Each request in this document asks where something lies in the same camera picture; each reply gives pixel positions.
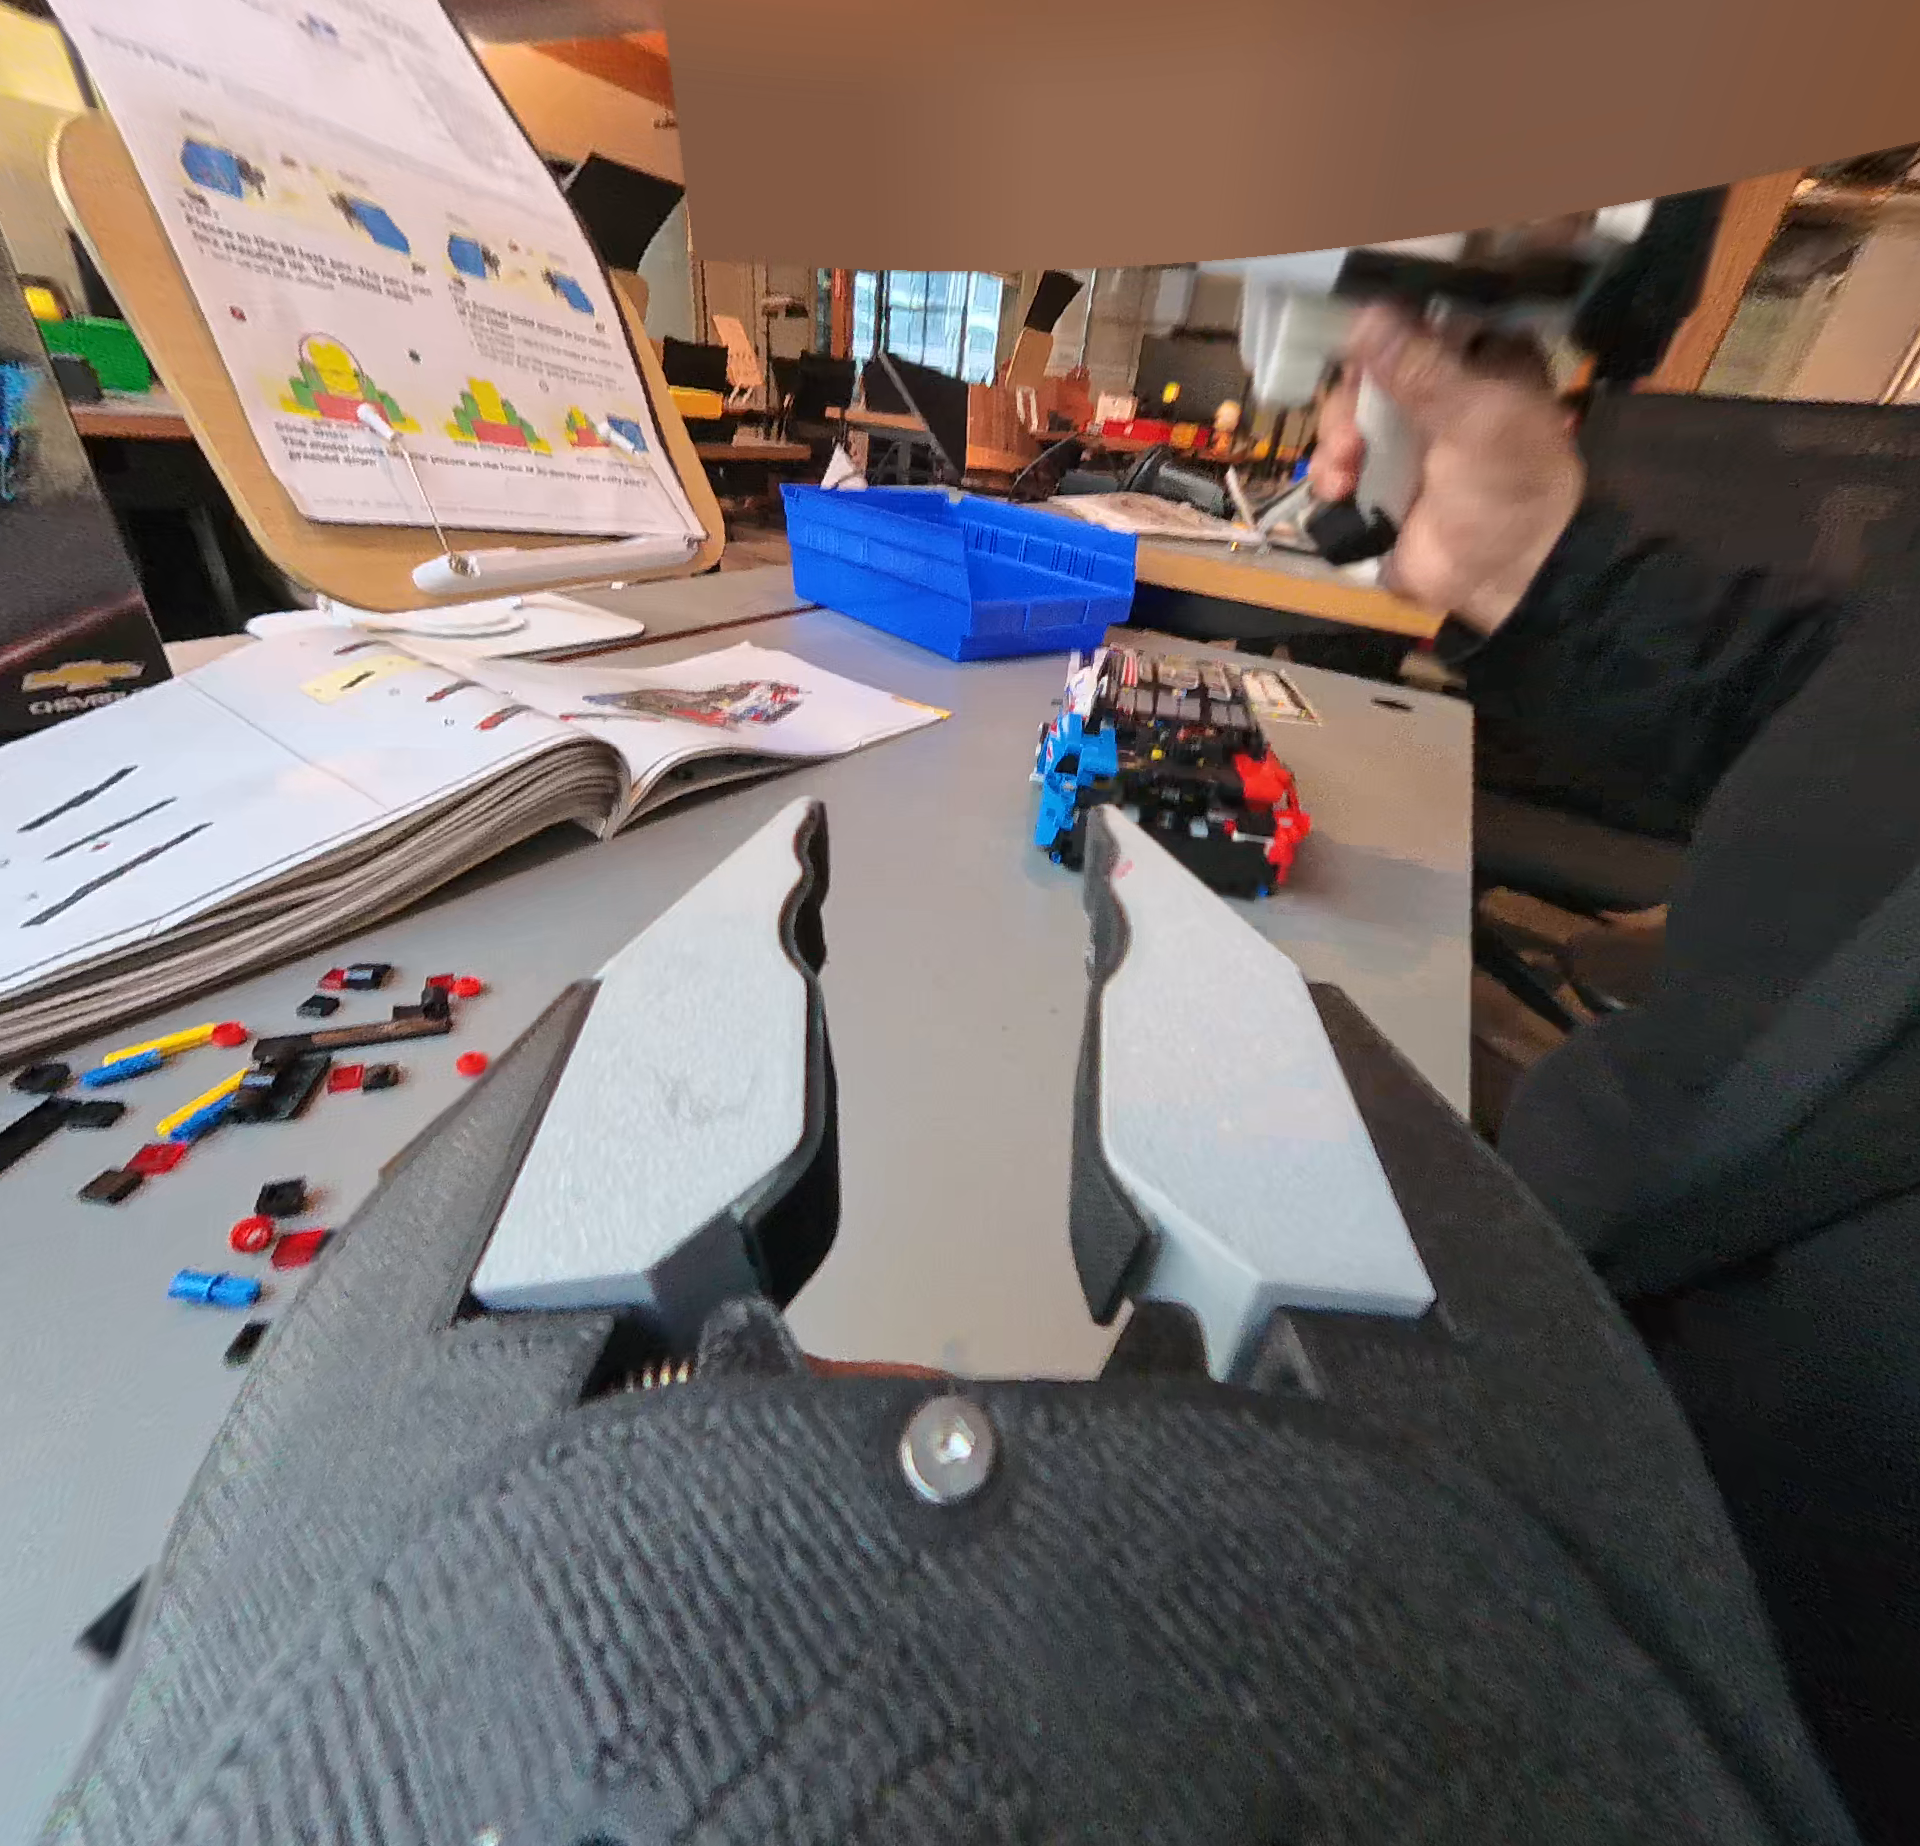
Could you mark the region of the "toy brick car model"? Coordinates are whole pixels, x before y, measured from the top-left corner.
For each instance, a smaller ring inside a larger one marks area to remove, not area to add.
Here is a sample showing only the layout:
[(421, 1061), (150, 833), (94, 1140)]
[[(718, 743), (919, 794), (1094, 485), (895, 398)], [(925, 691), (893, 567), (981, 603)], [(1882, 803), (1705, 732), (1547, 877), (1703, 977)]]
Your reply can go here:
[(1238, 667), (1108, 644), (1066, 658), (1043, 723), (1030, 842), (1078, 871), (1100, 806), (1115, 806), (1230, 898), (1283, 887), (1312, 829), (1274, 729), (1245, 707)]

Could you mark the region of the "small brick pieces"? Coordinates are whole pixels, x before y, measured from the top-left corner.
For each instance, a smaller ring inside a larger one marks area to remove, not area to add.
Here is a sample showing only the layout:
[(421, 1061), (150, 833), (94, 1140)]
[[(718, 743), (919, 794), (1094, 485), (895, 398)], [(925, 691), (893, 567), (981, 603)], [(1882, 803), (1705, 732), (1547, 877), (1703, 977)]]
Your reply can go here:
[(338, 1162), (396, 1149), (398, 1107), (493, 1063), (493, 972), (326, 961), (297, 984), (222, 992), (185, 1020), (36, 1049), (4, 1073), (4, 1364), (47, 1314), (88, 1345), (94, 1302), (232, 1327), (246, 1362), (357, 1193)]

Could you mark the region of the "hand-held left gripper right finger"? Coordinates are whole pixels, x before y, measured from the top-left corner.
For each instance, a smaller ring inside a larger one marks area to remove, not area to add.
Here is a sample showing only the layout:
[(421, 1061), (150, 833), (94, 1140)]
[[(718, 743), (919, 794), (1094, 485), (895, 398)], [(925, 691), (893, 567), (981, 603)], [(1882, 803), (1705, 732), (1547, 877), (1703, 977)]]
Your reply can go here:
[(1243, 1376), (1277, 1314), (1416, 1323), (1435, 1289), (1307, 979), (1117, 806), (1087, 822), (1069, 1249), (1087, 1312), (1190, 1314)]

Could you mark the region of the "person's right hand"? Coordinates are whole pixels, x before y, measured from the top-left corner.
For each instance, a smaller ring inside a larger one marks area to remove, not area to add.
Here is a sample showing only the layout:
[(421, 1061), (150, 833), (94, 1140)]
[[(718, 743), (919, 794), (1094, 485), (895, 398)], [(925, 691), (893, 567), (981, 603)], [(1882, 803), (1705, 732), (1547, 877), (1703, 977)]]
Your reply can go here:
[(1356, 494), (1370, 437), (1356, 401), (1373, 385), (1420, 457), (1382, 584), (1411, 605), (1493, 634), (1540, 575), (1585, 487), (1573, 418), (1525, 335), (1430, 324), (1389, 305), (1352, 314), (1318, 421), (1310, 485)]

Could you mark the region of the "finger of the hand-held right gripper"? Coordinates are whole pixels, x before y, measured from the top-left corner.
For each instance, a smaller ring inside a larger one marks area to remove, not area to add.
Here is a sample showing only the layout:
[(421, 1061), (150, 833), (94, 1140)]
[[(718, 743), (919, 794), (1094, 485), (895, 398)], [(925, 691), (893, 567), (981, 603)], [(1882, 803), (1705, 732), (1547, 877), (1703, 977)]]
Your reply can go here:
[(1246, 279), (1238, 347), (1257, 410), (1313, 404), (1347, 335), (1349, 305), (1332, 284)]

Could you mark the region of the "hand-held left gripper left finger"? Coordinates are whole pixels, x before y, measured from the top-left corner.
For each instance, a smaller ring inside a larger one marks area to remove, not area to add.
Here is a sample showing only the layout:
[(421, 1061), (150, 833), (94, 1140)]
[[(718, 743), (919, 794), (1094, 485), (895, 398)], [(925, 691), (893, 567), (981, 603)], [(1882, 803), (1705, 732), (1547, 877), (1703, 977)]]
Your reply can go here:
[(489, 1312), (784, 1307), (840, 1229), (825, 803), (773, 814), (593, 977), (469, 1291)]

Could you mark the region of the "person's dark clothing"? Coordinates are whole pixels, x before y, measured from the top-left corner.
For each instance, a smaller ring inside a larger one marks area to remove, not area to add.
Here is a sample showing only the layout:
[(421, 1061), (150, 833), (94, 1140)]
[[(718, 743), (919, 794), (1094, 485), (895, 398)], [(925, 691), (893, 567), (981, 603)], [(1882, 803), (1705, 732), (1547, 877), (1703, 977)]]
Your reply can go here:
[(1587, 500), (1852, 605), (1680, 845), (1645, 996), (1500, 1149), (1691, 1422), (1860, 1834), (1916, 1842), (1916, 408), (1625, 410)]

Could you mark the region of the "neighbouring wooden-edged table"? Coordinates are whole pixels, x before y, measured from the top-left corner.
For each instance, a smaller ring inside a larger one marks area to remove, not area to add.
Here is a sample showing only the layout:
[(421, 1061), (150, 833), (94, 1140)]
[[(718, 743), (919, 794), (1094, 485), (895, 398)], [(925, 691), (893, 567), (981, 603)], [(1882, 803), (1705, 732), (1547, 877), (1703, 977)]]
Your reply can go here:
[(1249, 546), (1133, 540), (1138, 584), (1156, 592), (1391, 633), (1408, 641), (1427, 641), (1441, 624), (1437, 613), (1382, 586), (1373, 567), (1330, 567), (1307, 550), (1265, 539)]

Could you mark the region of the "blue plastic bin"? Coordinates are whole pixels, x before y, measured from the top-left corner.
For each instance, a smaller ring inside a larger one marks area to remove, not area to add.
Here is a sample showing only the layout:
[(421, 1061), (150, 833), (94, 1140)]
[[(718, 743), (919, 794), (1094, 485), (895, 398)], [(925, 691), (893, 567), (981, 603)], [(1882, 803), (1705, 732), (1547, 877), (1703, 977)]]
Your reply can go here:
[(949, 489), (779, 492), (796, 595), (956, 663), (1088, 652), (1135, 603), (1138, 539)]

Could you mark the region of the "white board stand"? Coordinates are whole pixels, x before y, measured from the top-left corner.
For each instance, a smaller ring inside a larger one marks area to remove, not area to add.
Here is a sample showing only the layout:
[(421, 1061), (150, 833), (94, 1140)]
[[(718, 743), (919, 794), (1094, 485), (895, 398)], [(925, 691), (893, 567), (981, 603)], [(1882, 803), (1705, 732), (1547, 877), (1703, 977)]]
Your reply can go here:
[(688, 577), (703, 537), (630, 537), (593, 544), (465, 549), (413, 570), (416, 603), (398, 612), (319, 595), (313, 608), (246, 622), (256, 641), (300, 633), (371, 633), (403, 641), (482, 641), (524, 630), (540, 601)]

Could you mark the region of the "instruction booklet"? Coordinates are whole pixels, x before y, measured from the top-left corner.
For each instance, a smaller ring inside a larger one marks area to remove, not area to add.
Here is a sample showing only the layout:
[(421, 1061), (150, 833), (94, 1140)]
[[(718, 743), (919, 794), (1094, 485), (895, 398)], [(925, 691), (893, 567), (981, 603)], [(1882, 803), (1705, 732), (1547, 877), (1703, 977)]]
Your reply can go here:
[(945, 717), (752, 641), (638, 668), (253, 641), (4, 747), (4, 1068), (371, 928), (549, 827), (609, 840)]

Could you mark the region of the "instruction board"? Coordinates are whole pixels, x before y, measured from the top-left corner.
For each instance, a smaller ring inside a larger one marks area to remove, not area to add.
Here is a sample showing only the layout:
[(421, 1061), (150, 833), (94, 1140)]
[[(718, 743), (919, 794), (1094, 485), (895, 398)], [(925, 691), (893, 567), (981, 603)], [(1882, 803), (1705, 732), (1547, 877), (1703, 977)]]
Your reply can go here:
[(659, 362), (440, 0), (44, 0), (101, 109), (54, 151), (234, 510), (292, 584), (724, 520)]

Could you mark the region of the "black toy set box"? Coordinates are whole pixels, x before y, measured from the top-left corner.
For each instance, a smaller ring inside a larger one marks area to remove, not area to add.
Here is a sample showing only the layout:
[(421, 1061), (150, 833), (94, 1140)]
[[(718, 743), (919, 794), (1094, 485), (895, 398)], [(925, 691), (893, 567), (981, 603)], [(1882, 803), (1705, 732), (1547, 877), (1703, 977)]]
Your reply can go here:
[(2, 739), (172, 677), (10, 251), (2, 251)]

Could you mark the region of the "white paper sheet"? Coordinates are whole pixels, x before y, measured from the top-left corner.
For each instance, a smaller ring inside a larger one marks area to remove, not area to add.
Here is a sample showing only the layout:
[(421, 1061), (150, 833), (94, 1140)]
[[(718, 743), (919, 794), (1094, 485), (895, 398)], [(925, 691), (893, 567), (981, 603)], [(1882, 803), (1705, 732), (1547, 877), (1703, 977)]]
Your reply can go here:
[(1259, 534), (1238, 520), (1206, 515), (1180, 500), (1140, 492), (1055, 494), (1039, 503), (1043, 515), (1061, 515), (1085, 527), (1152, 543), (1249, 546)]

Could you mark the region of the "person's right forearm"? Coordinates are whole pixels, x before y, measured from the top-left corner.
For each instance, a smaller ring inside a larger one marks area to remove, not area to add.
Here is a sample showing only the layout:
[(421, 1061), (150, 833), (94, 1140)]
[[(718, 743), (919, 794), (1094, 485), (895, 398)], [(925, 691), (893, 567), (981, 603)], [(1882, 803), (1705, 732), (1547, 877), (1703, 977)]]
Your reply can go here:
[(1498, 628), (1450, 617), (1434, 646), (1475, 706), (1485, 790), (1681, 845), (1850, 605), (1795, 568), (1718, 568), (1591, 497)]

